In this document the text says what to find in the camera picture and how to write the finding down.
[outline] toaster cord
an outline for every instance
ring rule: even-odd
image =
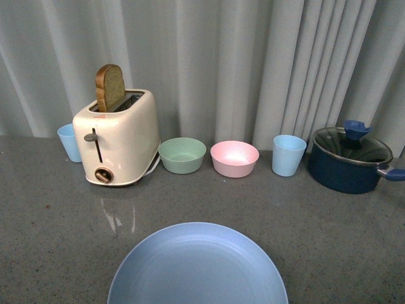
[[[156,159],[156,161],[153,164],[153,167],[149,170],[146,171],[146,173],[144,174],[143,177],[147,176],[148,174],[152,173],[154,171],[154,169],[156,169],[156,167],[158,166],[158,163],[160,162],[160,155],[158,156],[158,158]]]

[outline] cup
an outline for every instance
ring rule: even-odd
[[[304,155],[306,142],[293,135],[274,137],[272,169],[274,173],[288,177],[293,176]]]
[[[82,158],[78,150],[75,133],[73,131],[73,124],[69,123],[58,129],[58,135],[61,139],[63,147],[68,153],[69,159],[75,163],[81,163]]]

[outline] toaster dial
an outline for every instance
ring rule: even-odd
[[[114,174],[107,168],[98,168],[96,172],[94,172],[94,175],[99,182],[105,184],[112,182],[114,179]]]

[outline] cream toaster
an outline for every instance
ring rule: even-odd
[[[97,185],[125,186],[138,181],[160,145],[158,116],[151,92],[127,89],[124,102],[107,113],[97,100],[73,118],[86,179]]]

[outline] plate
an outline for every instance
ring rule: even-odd
[[[222,225],[191,222],[141,241],[122,261],[108,304],[288,303],[268,255]]]

